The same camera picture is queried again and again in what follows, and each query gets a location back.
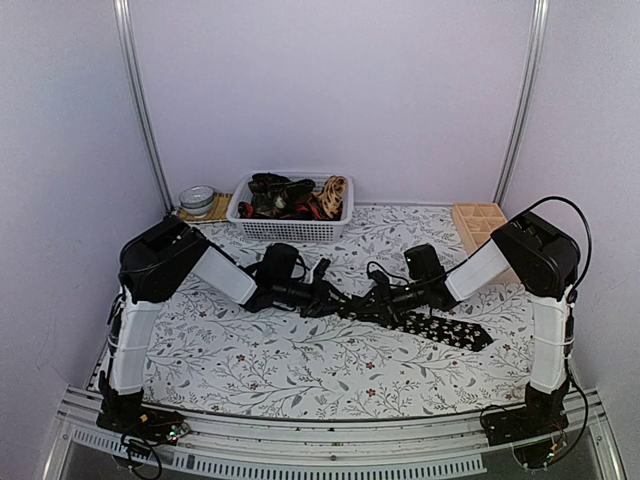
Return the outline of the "black white floral tie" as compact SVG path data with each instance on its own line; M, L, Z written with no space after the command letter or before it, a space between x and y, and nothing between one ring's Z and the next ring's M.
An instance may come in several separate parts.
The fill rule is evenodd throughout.
M349 317L352 309L354 308L346 307L338 315L355 320ZM479 352L494 342L494 338L479 324L438 317L431 313L404 311L395 315L394 323L373 324L472 352Z

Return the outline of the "white plastic basket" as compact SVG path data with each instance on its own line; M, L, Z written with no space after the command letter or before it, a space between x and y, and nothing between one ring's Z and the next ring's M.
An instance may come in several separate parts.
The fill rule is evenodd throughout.
M248 239L251 240L279 240L286 242L316 242L333 243L337 241L349 224L354 210L354 182L353 179L345 175L348 180L348 188L343 196L342 212L339 220L324 221L302 221L302 220L252 220L241 219L237 212L238 204L241 201L250 202L252 194L248 187L248 182L255 172L245 175L237 186L227 211L227 219ZM332 176L327 173L300 173L300 172L271 172L288 177L292 181L311 179L315 182L315 188L309 203L322 207L318 201L326 181Z

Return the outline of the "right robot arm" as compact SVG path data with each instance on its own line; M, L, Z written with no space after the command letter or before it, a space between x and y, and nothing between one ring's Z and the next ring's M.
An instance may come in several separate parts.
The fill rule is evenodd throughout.
M375 270L369 275L373 288L351 300L344 309L345 315L414 334L433 333L440 342L470 343L470 334L446 329L440 318L424 319L416 308L450 310L512 270L529 295L534 322L533 363L525 404L515 410L493 407L481 416L481 425L492 445L566 428L563 400L575 384L569 367L574 341L573 308L590 253L582 253L573 238L532 208L526 208L451 269L441 265L430 244L413 247L404 257L409 283L394 286L387 274Z

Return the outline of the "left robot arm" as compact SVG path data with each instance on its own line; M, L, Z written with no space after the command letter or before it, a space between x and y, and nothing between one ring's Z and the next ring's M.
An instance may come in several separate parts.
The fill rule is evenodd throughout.
M249 312L283 304L302 317L319 318L339 312L349 300L325 280L327 259L311 270L310 282L294 276L295 268L304 263L295 247L283 243L270 245L260 261L241 266L176 216L165 217L130 240L119 261L120 291L111 307L109 357L98 381L98 422L128 434L145 428L158 431L182 419L177 413L142 406L142 374L162 305L188 276L196 276Z

